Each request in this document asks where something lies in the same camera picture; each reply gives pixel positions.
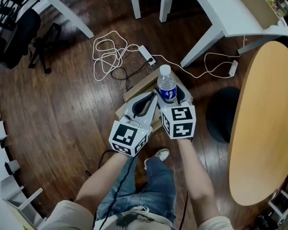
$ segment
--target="water bottle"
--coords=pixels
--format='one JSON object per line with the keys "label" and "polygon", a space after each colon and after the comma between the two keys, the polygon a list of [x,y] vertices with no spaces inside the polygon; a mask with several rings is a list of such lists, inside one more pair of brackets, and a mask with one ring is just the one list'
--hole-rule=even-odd
{"label": "water bottle", "polygon": [[160,75],[158,77],[158,90],[163,99],[169,102],[176,101],[176,80],[171,73],[171,67],[169,65],[162,65],[160,67]]}

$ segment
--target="black chair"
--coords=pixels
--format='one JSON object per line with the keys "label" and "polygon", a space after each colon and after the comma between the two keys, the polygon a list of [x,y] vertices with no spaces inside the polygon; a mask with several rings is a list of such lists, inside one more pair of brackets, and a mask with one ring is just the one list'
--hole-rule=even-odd
{"label": "black chair", "polygon": [[[0,37],[0,63],[12,69],[17,66],[23,55],[28,54],[28,45],[37,37],[37,32],[41,25],[40,16],[33,10],[28,9],[21,18],[16,22],[16,26],[10,35],[10,39],[5,41]],[[55,40],[48,42],[52,34],[52,30],[56,29]],[[35,51],[30,56],[29,68],[34,68],[39,56],[44,72],[49,74],[50,68],[46,68],[44,59],[44,50],[55,45],[58,42],[61,33],[61,28],[58,24],[53,23],[51,28],[42,38],[36,38],[33,42]]]}

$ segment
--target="black cable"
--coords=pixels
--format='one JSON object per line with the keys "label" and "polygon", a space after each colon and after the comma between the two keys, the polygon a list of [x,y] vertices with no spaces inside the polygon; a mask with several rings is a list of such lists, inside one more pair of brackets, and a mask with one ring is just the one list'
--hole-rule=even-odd
{"label": "black cable", "polygon": [[108,219],[108,217],[109,217],[110,211],[111,211],[113,205],[115,204],[117,194],[119,193],[119,190],[120,190],[123,182],[126,180],[127,175],[129,174],[130,168],[131,168],[131,166],[132,166],[132,164],[133,164],[133,161],[134,161],[134,159],[136,158],[136,156],[138,156],[138,154],[136,154],[136,155],[133,157],[133,159],[131,160],[131,163],[130,163],[130,165],[129,165],[129,167],[128,167],[128,171],[127,171],[126,175],[124,176],[124,178],[122,179],[122,181],[121,181],[121,183],[120,183],[120,185],[119,185],[119,188],[117,189],[117,191],[116,191],[116,193],[115,193],[115,195],[114,195],[113,202],[112,202],[112,204],[110,205],[110,207],[108,208],[106,218],[104,219],[102,225],[100,226],[100,230],[101,230],[102,226],[105,224],[105,222],[107,221],[107,219]]}
{"label": "black cable", "polygon": [[[134,76],[135,74],[139,73],[139,72],[142,70],[142,68],[143,68],[148,62],[151,62],[151,61],[153,61],[152,58],[150,58],[148,61],[146,61],[138,70],[134,71],[134,72],[131,73],[130,75],[127,74],[127,71],[126,71],[126,69],[125,69],[124,67],[116,68],[116,69],[114,69],[114,70],[110,73],[110,74],[111,74],[111,77],[114,78],[114,79],[116,79],[116,80],[126,80],[126,91],[129,91],[131,88],[128,88],[128,79],[129,79],[130,77]],[[125,78],[119,79],[119,78],[116,78],[116,77],[113,76],[114,71],[116,71],[116,70],[118,70],[118,69],[122,69],[122,70],[124,71],[125,76],[126,76]]]}
{"label": "black cable", "polygon": [[[106,153],[108,153],[108,152],[117,153],[117,151],[112,150],[112,149],[105,150],[105,151],[102,153],[101,157],[100,157],[100,163],[98,164],[98,168],[100,168],[101,163],[102,163],[102,160],[104,159],[104,156],[105,156]],[[91,173],[90,173],[89,171],[86,171],[86,174],[87,174],[88,176],[91,176]],[[94,227],[95,227],[96,217],[97,217],[97,210],[95,211],[94,221],[93,221],[93,228],[92,228],[92,230],[94,230]]]}
{"label": "black cable", "polygon": [[182,225],[183,225],[183,222],[184,222],[184,217],[186,216],[187,205],[188,205],[188,192],[187,192],[187,198],[186,198],[186,202],[184,203],[183,216],[182,216],[182,220],[181,220],[181,223],[180,223],[180,227],[179,227],[179,230],[181,230],[181,229],[182,229]]}

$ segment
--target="t-shirt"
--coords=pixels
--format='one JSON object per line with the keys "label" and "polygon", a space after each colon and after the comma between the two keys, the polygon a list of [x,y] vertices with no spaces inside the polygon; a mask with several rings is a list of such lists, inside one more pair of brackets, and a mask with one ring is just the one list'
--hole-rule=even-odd
{"label": "t-shirt", "polygon": [[[42,226],[42,230],[92,230],[94,216],[83,206],[61,201]],[[95,222],[99,230],[104,219]],[[102,230],[174,230],[165,217],[141,210],[130,210],[107,219]],[[203,222],[198,230],[233,230],[227,217],[214,217]]]}

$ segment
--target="power strip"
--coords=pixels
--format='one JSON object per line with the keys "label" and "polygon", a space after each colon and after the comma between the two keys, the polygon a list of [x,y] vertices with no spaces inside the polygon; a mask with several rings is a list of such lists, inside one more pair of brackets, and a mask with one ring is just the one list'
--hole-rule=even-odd
{"label": "power strip", "polygon": [[139,47],[140,53],[143,55],[143,57],[148,61],[149,65],[153,66],[155,64],[154,57],[148,52],[148,50],[142,45]]}

